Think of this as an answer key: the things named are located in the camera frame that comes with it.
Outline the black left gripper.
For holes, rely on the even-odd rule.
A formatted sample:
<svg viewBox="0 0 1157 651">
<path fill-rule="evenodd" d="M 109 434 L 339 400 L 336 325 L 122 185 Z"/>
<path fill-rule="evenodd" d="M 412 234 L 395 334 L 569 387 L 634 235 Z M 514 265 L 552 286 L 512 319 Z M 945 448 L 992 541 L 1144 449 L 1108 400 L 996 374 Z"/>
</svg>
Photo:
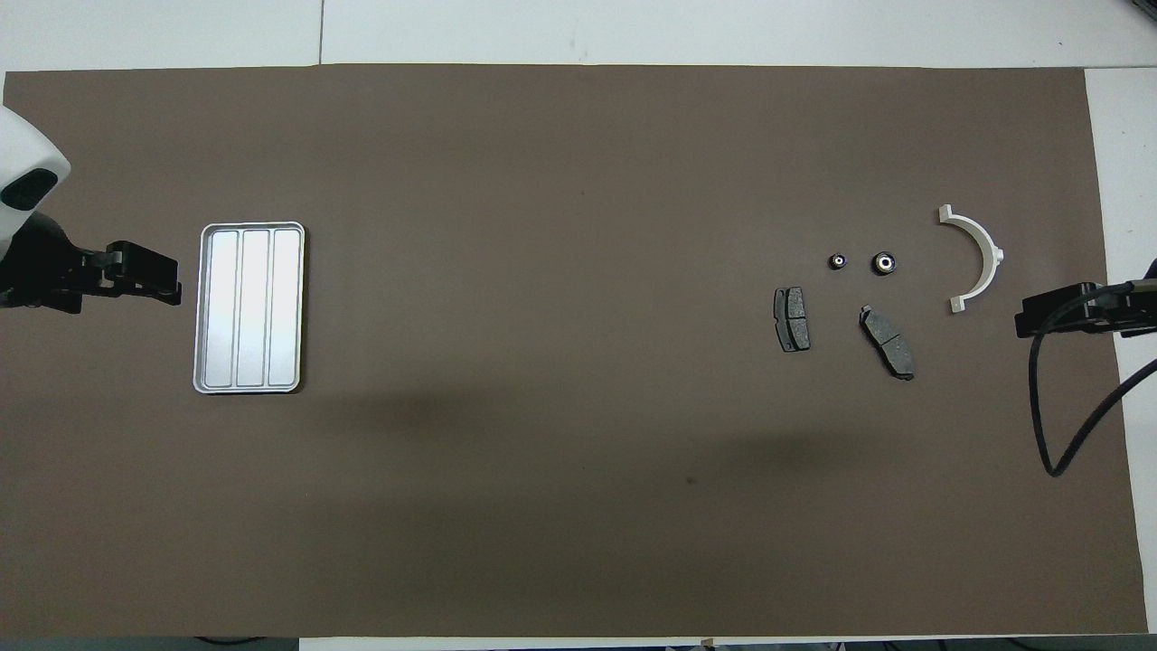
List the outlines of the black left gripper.
<svg viewBox="0 0 1157 651">
<path fill-rule="evenodd" d="M 78 247 L 54 219 L 34 215 L 19 228 L 5 252 L 1 308 L 50 308 L 79 315 L 84 296 L 147 297 L 174 308 L 182 304 L 176 259 L 128 241 L 115 241 L 105 251 Z M 104 262 L 105 278 L 115 280 L 113 284 L 104 284 Z M 177 284 L 154 288 L 141 283 Z"/>
</svg>

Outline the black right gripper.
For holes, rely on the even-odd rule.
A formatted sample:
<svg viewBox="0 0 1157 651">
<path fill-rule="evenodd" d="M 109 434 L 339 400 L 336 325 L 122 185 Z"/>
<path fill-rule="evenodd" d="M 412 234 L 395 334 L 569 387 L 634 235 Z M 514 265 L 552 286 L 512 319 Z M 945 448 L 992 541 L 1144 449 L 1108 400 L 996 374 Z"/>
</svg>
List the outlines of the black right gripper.
<svg viewBox="0 0 1157 651">
<path fill-rule="evenodd" d="M 1123 336 L 1144 336 L 1156 333 L 1156 259 L 1145 275 L 1132 281 L 1127 293 L 1107 294 L 1096 299 L 1098 315 L 1066 312 L 1052 315 L 1067 302 L 1099 289 L 1096 283 L 1076 283 L 1034 294 L 1020 302 L 1020 313 L 1015 317 L 1018 338 L 1030 339 L 1068 331 L 1090 331 L 1091 334 L 1119 333 Z"/>
</svg>

